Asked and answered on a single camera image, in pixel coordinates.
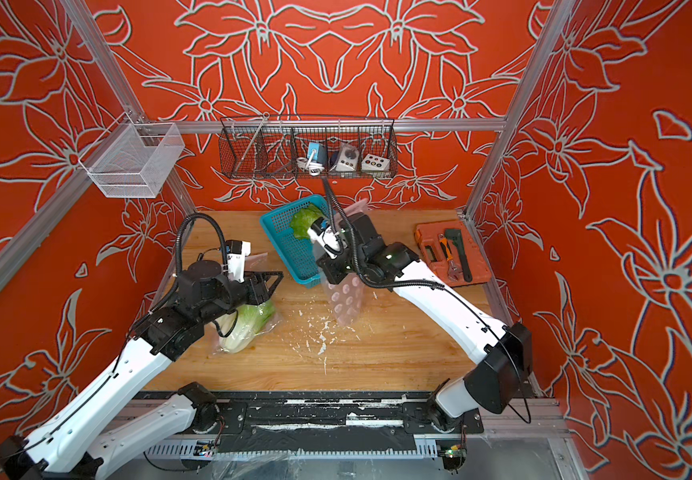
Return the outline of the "teal plastic basket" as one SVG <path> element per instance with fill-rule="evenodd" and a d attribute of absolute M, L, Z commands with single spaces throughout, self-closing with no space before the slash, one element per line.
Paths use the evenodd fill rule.
<path fill-rule="evenodd" d="M 260 217 L 261 227 L 293 280 L 307 288 L 315 287 L 321 282 L 313 246 L 310 240 L 294 237 L 290 222 L 296 213 L 310 205 L 321 211 L 327 208 L 323 196 L 311 195 L 278 207 Z"/>

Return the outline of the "chinese cabbage long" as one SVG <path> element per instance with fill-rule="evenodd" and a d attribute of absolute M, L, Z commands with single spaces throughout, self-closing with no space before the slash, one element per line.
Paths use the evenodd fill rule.
<path fill-rule="evenodd" d="M 262 305 L 242 305 L 235 313 L 219 317 L 220 349 L 230 354 L 244 350 L 275 315 L 276 305 L 273 300 L 268 300 Z"/>

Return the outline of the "clear zipper bag pink dots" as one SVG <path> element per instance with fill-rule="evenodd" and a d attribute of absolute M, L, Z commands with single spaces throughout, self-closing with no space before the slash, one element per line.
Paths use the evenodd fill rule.
<path fill-rule="evenodd" d="M 236 354 L 273 329 L 280 320 L 273 299 L 259 305 L 243 305 L 237 312 L 219 317 L 204 328 L 214 354 Z"/>

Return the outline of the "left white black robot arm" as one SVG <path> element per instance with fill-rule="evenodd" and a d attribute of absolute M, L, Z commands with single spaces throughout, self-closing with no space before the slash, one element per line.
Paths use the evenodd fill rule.
<path fill-rule="evenodd" d="M 199 219 L 215 231 L 219 261 L 183 265 L 183 237 Z M 194 213 L 175 238 L 174 282 L 150 311 L 133 322 L 119 355 L 77 397 L 28 436 L 0 444 L 9 479 L 107 479 L 160 441 L 193 429 L 209 432 L 222 417 L 216 397 L 192 382 L 161 406 L 115 429 L 109 423 L 154 377 L 202 339 L 208 324 L 262 306 L 275 293 L 280 271 L 248 271 L 245 249 L 229 242 L 215 219 Z"/>

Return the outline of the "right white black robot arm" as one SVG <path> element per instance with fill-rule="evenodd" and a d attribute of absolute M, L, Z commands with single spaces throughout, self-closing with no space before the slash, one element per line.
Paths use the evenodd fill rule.
<path fill-rule="evenodd" d="M 474 364 L 431 394 L 425 415 L 432 425 L 448 432 L 469 412 L 501 414 L 515 397 L 524 397 L 533 371 L 530 330 L 507 325 L 475 307 L 411 248 L 385 243 L 367 214 L 347 214 L 330 185 L 324 191 L 328 215 L 313 222 L 307 234 L 321 251 L 316 263 L 327 280 L 339 284 L 355 274 L 368 287 L 397 294 L 440 326 Z"/>

